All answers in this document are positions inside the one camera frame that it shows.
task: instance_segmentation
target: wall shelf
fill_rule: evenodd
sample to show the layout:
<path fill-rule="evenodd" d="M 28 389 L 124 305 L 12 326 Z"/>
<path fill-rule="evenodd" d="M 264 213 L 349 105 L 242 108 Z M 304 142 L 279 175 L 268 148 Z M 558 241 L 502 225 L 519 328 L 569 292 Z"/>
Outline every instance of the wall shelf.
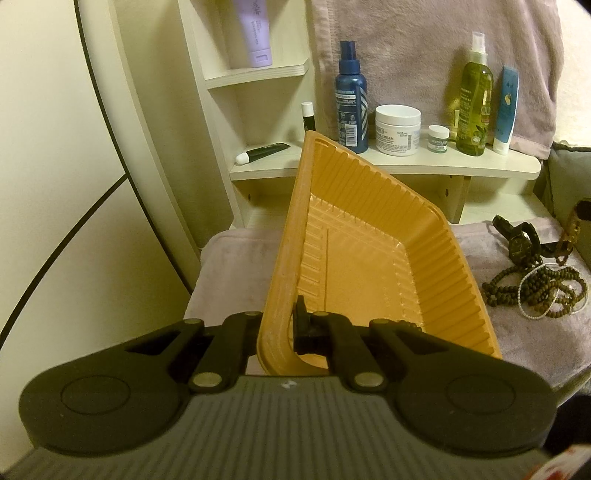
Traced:
<path fill-rule="evenodd" d="M 259 80 L 280 79 L 286 77 L 301 77 L 310 67 L 310 60 L 289 65 L 271 65 L 257 69 L 232 69 L 224 74 L 205 79 L 208 89 L 237 85 L 239 83 L 257 82 Z"/>
<path fill-rule="evenodd" d="M 232 180 L 294 177 L 300 161 L 301 147 L 291 148 L 256 160 L 247 165 L 234 165 L 230 170 Z M 540 161 L 535 157 L 510 150 L 508 155 L 498 155 L 487 148 L 484 155 L 471 157 L 450 143 L 447 153 L 429 151 L 426 140 L 421 139 L 418 153 L 408 157 L 385 155 L 371 144 L 361 156 L 390 174 L 416 175 L 464 175 L 499 179 L 519 178 L 535 180 L 540 174 Z"/>

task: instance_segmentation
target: purple tube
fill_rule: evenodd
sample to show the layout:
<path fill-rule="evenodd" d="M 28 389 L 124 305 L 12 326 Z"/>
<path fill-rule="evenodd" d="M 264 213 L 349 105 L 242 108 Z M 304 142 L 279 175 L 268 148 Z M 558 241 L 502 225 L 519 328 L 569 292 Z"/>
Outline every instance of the purple tube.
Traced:
<path fill-rule="evenodd" d="M 234 8 L 242 25 L 251 67 L 272 65 L 269 17 L 265 0 L 234 0 Z"/>

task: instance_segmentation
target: product label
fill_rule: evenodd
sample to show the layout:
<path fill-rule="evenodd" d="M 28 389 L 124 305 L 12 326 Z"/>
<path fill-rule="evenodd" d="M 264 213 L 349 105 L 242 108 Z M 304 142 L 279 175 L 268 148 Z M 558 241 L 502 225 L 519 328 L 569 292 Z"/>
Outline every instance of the product label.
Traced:
<path fill-rule="evenodd" d="M 252 10 L 250 11 L 251 15 L 255 15 L 251 20 L 251 28 L 252 28 L 252 38 L 254 40 L 254 44 L 259 47 L 260 38 L 259 35 L 262 30 L 262 21 L 258 18 L 261 14 L 261 6 L 259 4 L 259 0 L 253 0 L 251 5 Z"/>
<path fill-rule="evenodd" d="M 357 98 L 361 108 L 357 108 Z M 337 125 L 339 143 L 345 147 L 357 147 L 368 134 L 367 93 L 362 88 L 336 91 Z"/>
<path fill-rule="evenodd" d="M 447 139 L 435 138 L 429 135 L 427 148 L 435 153 L 444 153 L 447 150 Z"/>
<path fill-rule="evenodd" d="M 375 139 L 378 149 L 384 153 L 408 153 L 418 148 L 418 141 L 421 137 L 421 129 L 413 132 L 396 130 L 396 127 L 383 128 L 375 127 Z"/>
<path fill-rule="evenodd" d="M 502 142 L 508 143 L 511 131 L 513 129 L 513 123 L 515 121 L 515 103 L 517 99 L 514 99 L 511 92 L 517 91 L 515 85 L 511 81 L 507 81 L 503 85 L 503 93 L 507 92 L 502 97 L 499 105 L 499 111 L 496 115 L 496 131 L 495 138 L 498 138 Z"/>
<path fill-rule="evenodd" d="M 469 139 L 472 145 L 480 145 L 484 147 L 486 144 L 486 132 L 488 130 L 488 123 L 491 115 L 491 99 L 488 92 L 485 90 L 482 96 L 482 101 L 478 102 L 474 99 L 474 103 L 478 103 L 478 112 L 472 112 L 473 92 L 466 88 L 460 89 L 460 118 L 457 125 L 457 136 L 460 139 Z M 470 124 L 470 115 L 480 116 L 479 124 Z"/>

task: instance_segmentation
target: blue spray bottle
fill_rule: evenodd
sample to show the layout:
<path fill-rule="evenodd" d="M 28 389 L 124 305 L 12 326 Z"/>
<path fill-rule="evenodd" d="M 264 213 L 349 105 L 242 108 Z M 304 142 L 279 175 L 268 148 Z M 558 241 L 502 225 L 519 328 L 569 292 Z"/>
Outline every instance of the blue spray bottle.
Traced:
<path fill-rule="evenodd" d="M 339 73 L 335 80 L 339 143 L 355 153 L 363 153 L 369 146 L 368 88 L 354 41 L 340 43 Z"/>

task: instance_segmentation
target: green spray bottle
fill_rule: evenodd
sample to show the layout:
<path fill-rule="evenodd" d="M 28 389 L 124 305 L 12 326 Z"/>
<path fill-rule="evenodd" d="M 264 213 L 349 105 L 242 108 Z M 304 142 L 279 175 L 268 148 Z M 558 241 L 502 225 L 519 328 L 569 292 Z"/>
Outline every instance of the green spray bottle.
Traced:
<path fill-rule="evenodd" d="M 487 66 L 484 33 L 472 32 L 470 62 L 460 85 L 460 118 L 456 147 L 467 155 L 484 153 L 491 117 L 492 73 Z"/>

